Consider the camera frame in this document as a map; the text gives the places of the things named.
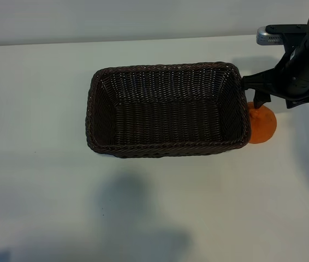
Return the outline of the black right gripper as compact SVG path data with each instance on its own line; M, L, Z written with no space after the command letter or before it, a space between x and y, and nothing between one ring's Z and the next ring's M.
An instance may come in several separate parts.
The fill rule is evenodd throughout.
M274 69L243 76L243 90L255 90L253 105L261 108L271 96L301 99L309 92L309 19L307 25L272 25L272 34L282 36L285 54Z

